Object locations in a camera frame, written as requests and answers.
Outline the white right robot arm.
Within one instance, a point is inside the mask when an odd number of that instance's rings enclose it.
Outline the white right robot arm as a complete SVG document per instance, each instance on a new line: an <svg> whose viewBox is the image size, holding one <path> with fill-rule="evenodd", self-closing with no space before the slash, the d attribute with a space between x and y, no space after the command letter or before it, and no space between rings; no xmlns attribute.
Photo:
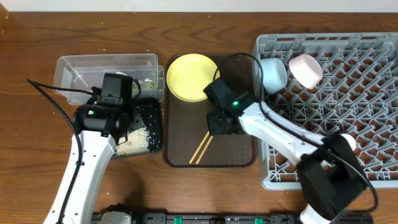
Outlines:
<svg viewBox="0 0 398 224"><path fill-rule="evenodd" d="M298 127L273 112L251 93L205 92L214 111L210 134L246 133L278 149L296 168L307 206L302 223L334 223L370 183L354 154L349 134L322 136Z"/></svg>

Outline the white bowl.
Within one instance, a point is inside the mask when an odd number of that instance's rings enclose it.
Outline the white bowl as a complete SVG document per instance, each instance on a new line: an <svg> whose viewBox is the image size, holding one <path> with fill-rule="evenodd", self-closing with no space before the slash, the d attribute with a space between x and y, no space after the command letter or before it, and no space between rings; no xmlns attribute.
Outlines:
<svg viewBox="0 0 398 224"><path fill-rule="evenodd" d="M314 88L323 78L320 64L309 54L301 54L289 60L289 68L294 78L305 88Z"/></svg>

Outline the yellow plate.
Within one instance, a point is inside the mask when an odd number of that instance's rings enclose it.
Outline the yellow plate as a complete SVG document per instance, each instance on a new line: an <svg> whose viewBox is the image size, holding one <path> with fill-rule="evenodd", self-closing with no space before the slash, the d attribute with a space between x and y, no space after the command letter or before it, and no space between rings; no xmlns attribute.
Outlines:
<svg viewBox="0 0 398 224"><path fill-rule="evenodd" d="M167 86L178 99L199 102L207 99L203 91L212 81L218 66L202 54L185 54L175 59L167 70Z"/></svg>

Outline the light blue bowl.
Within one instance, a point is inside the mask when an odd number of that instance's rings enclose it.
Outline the light blue bowl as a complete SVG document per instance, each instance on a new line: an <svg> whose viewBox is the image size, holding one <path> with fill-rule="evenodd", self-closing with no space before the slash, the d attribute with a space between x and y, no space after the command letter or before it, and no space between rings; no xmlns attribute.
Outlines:
<svg viewBox="0 0 398 224"><path fill-rule="evenodd" d="M263 85L270 94L277 93L287 84L287 71L278 58L265 58L260 61L263 71Z"/></svg>

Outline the white cup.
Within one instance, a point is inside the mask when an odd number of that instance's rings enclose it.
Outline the white cup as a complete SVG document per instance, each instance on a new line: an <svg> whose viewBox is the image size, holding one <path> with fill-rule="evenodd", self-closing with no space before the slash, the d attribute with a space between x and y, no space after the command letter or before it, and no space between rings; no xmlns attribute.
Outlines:
<svg viewBox="0 0 398 224"><path fill-rule="evenodd" d="M354 151L356 149L356 140L355 140L355 138L352 137L350 134L346 134L346 133L341 134L341 136L344 137L347 140L350 148L352 149L352 151Z"/></svg>

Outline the green clear plastic wrapper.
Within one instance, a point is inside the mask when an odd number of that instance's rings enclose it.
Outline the green clear plastic wrapper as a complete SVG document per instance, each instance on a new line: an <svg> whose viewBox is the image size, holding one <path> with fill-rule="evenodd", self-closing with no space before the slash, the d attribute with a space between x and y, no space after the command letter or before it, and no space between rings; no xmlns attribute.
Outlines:
<svg viewBox="0 0 398 224"><path fill-rule="evenodd" d="M145 78L144 80L139 80L142 91L153 91L155 88L155 83L150 78Z"/></svg>

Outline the wooden chopstick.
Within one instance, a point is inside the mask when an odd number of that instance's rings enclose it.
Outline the wooden chopstick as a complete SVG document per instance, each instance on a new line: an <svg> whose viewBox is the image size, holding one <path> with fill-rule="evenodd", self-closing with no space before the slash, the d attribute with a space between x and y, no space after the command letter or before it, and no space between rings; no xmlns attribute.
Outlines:
<svg viewBox="0 0 398 224"><path fill-rule="evenodd" d="M198 159L197 159L197 161L196 161L195 164L199 164L199 162L201 161L203 155L205 154L205 152L206 152L206 150L208 149L208 146L210 145L210 143L211 143L212 140L213 140L213 136L210 136L209 139L208 139L208 141L207 141L206 144L205 144L205 147L203 148L203 150L202 150L201 154L199 155L199 157L198 157Z"/></svg>
<svg viewBox="0 0 398 224"><path fill-rule="evenodd" d="M209 131L205 134L205 137L201 140L201 143L199 144L199 146L197 147L196 151L193 153L193 156L189 160L189 164L191 164L193 162L194 158L196 158L197 154L199 153L201 147L205 143L205 141L208 138L209 134L210 134Z"/></svg>

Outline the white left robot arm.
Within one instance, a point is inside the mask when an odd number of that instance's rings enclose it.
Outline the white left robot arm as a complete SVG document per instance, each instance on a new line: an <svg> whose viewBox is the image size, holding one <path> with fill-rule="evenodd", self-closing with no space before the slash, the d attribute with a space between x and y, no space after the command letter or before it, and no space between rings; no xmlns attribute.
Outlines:
<svg viewBox="0 0 398 224"><path fill-rule="evenodd" d="M139 109L81 105L73 115L67 168L46 223L90 223L111 158L149 152L149 135Z"/></svg>

